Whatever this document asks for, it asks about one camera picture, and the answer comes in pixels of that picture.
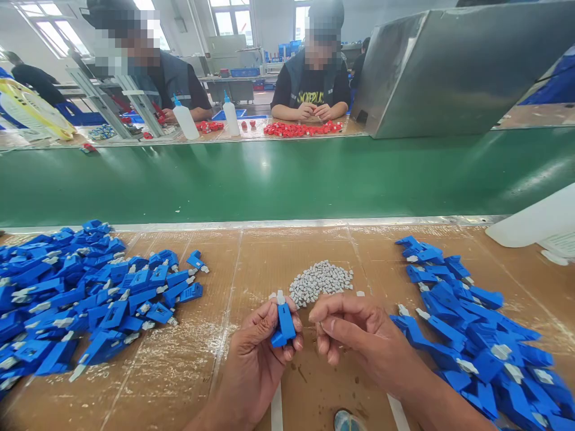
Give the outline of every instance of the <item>glue bottle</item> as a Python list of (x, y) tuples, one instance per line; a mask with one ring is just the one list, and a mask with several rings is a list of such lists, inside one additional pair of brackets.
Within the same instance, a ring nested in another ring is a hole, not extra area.
[(225, 103), (223, 105), (223, 112), (226, 114), (228, 121), (228, 129), (230, 136), (240, 136), (240, 126), (238, 125), (238, 116), (235, 113), (235, 105), (229, 101), (228, 93), (223, 91), (225, 96)]
[(175, 119), (178, 120), (180, 124), (181, 131), (184, 132), (184, 136), (189, 141), (199, 138), (199, 132), (196, 128), (196, 124), (193, 122), (192, 113), (188, 108), (182, 106), (181, 102), (174, 95), (174, 115)]

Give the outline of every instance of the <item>window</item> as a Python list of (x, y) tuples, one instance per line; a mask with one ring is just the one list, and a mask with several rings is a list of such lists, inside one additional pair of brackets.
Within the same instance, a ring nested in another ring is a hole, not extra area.
[(218, 36), (243, 34), (247, 46), (255, 45), (250, 0), (210, 0), (210, 6)]
[[(152, 0), (134, 0), (136, 7), (140, 10), (156, 10)], [(148, 21), (148, 29), (154, 32), (154, 39), (160, 41), (159, 48), (164, 51), (171, 51), (170, 44), (166, 39), (160, 20), (150, 20)]]
[(84, 42), (55, 3), (26, 2), (15, 4), (14, 7), (58, 58), (68, 57), (68, 51), (72, 46), (80, 54), (90, 55)]
[(311, 1), (295, 0), (295, 27), (293, 29), (293, 40), (305, 39), (305, 27), (307, 26), (307, 16), (310, 11)]

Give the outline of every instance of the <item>person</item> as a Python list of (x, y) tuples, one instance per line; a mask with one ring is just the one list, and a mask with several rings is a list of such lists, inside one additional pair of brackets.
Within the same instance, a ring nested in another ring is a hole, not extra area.
[(53, 107), (66, 102), (62, 93), (54, 86), (54, 84), (59, 84), (59, 82), (53, 76), (48, 75), (42, 69), (25, 64), (12, 51), (4, 54), (8, 61), (14, 65), (10, 73), (12, 73), (16, 81), (26, 87), (32, 87), (41, 98)]
[[(184, 431), (253, 430), (280, 383), (286, 364), (303, 350), (303, 325), (291, 298), (296, 338), (292, 345), (272, 348), (278, 321), (275, 298), (251, 313), (232, 335), (221, 385)], [(310, 312), (317, 349), (331, 366), (340, 361), (340, 346), (354, 353), (373, 383), (402, 402), (422, 428), (496, 431), (497, 428), (433, 373), (409, 345), (383, 309), (368, 298), (338, 293), (322, 296)], [(348, 412), (335, 416), (338, 429), (361, 429)], [(342, 421), (349, 426), (341, 428)]]
[(352, 80), (349, 83), (349, 87), (352, 90), (352, 100), (355, 99), (355, 93), (357, 93), (359, 88), (359, 82), (361, 81), (361, 72), (364, 69), (365, 53), (367, 48), (370, 46), (371, 38), (366, 38), (361, 44), (361, 54), (355, 59), (352, 67)]
[(210, 100), (192, 65), (155, 47), (147, 29), (150, 11), (140, 11), (131, 0), (88, 0), (87, 8), (89, 14), (84, 18), (116, 40), (128, 64), (124, 74), (131, 75), (138, 88), (162, 109), (168, 123), (177, 123), (174, 95), (190, 109), (194, 121), (211, 118)]
[(351, 103), (347, 65), (341, 56), (341, 0), (314, 0), (301, 49), (280, 71), (271, 114), (281, 120), (339, 118)]

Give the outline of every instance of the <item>wooden work surface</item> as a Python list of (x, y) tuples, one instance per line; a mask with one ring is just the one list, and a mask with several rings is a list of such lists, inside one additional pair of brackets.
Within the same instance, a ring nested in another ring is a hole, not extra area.
[[(272, 291), (287, 290), (294, 276), (315, 262), (329, 259), (353, 269), (356, 290), (372, 295), (388, 312), (396, 313), (396, 304), (403, 303), (416, 315), (414, 309), (423, 308), (419, 291), (394, 244), (407, 235), (446, 255), (461, 254), (478, 286), (503, 292), (503, 313), (541, 332), (537, 345), (555, 356), (558, 372), (575, 389), (575, 266), (547, 262), (535, 245), (500, 247), (483, 230), (426, 225), (120, 233), (128, 256), (170, 248), (183, 269), (189, 253), (200, 249), (211, 270), (199, 276), (204, 297), (177, 308), (179, 326), (146, 332), (111, 363), (88, 369), (73, 383), (69, 374), (20, 381), (1, 403), (2, 429), (180, 431), (213, 393), (224, 372), (229, 336), (242, 319)], [(5, 236), (0, 244), (26, 238)], [(363, 417), (369, 429), (397, 429), (387, 396), (352, 353), (344, 353), (335, 369), (316, 354), (308, 314), (302, 310), (304, 351), (282, 379), (284, 429), (331, 430), (339, 408)], [(258, 430), (270, 428), (268, 411)]]
[[(130, 142), (130, 141), (122, 141), (120, 138), (115, 136), (111, 139), (105, 139), (102, 141), (94, 141), (93, 139), (89, 138), (89, 132), (94, 130), (96, 126), (87, 126), (87, 127), (77, 127), (78, 133), (74, 135), (74, 139), (71, 141), (62, 141), (62, 140), (50, 140), (50, 139), (42, 139), (35, 142), (28, 142), (24, 137), (20, 136), (17, 130), (0, 130), (0, 151), (4, 150), (23, 150), (23, 149), (44, 149), (44, 148), (80, 148), (85, 143), (91, 144), (94, 147), (118, 147), (124, 145), (150, 145), (150, 144), (205, 144), (207, 142), (224, 142), (224, 141), (251, 141), (251, 140), (259, 140), (259, 139), (285, 139), (279, 138), (273, 135), (265, 135), (264, 134), (264, 127), (268, 124), (273, 124), (278, 119), (256, 119), (256, 126), (250, 126), (250, 120), (245, 120), (247, 123), (247, 128), (242, 129), (240, 127), (240, 136), (231, 136), (229, 134), (229, 130), (227, 127), (227, 122), (222, 121), (225, 127), (223, 130), (217, 130), (215, 132), (210, 132), (207, 134), (200, 134), (200, 137), (194, 141), (188, 141), (186, 137), (182, 134), (180, 130), (175, 132), (170, 139), (163, 139), (163, 140), (155, 140), (155, 139), (142, 139), (140, 142)], [(364, 132), (365, 125), (356, 123), (355, 121), (351, 120), (349, 116), (340, 117), (339, 119), (334, 120), (335, 122), (342, 122), (343, 128), (341, 132), (338, 133), (330, 133), (329, 135), (316, 135), (313, 139), (322, 139), (326, 137), (333, 137), (333, 136), (354, 136), (360, 135)], [(297, 124), (298, 122), (284, 122), (289, 124)], [(317, 119), (316, 121), (305, 122), (302, 124), (307, 124), (309, 126), (318, 126), (321, 125), (321, 121)], [(144, 126), (142, 129), (143, 132), (148, 131), (148, 128)], [(302, 136), (302, 138), (291, 138), (291, 139), (309, 139), (309, 136)]]

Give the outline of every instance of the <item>gray vest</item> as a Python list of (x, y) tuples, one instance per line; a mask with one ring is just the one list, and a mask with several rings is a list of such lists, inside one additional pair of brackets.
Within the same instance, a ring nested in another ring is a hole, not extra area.
[[(340, 71), (343, 58), (340, 53), (335, 55), (335, 62), (330, 62), (323, 75), (323, 103), (331, 106), (334, 102), (335, 77)], [(292, 82), (292, 92), (289, 100), (289, 107), (295, 108), (298, 101), (299, 88), (301, 86), (301, 76), (305, 67), (305, 49), (301, 49), (295, 57), (286, 62), (286, 69)]]
[[(176, 94), (182, 105), (188, 109), (192, 109), (192, 95), (190, 94), (190, 82), (187, 76), (189, 64), (164, 51), (161, 51), (160, 55), (162, 58), (162, 69), (164, 71), (166, 89), (172, 102), (175, 102), (174, 94)], [(157, 103), (158, 106), (162, 105), (160, 93), (158, 93), (158, 89), (149, 76), (138, 75), (132, 78), (134, 78), (140, 90), (145, 91), (152, 102)]]

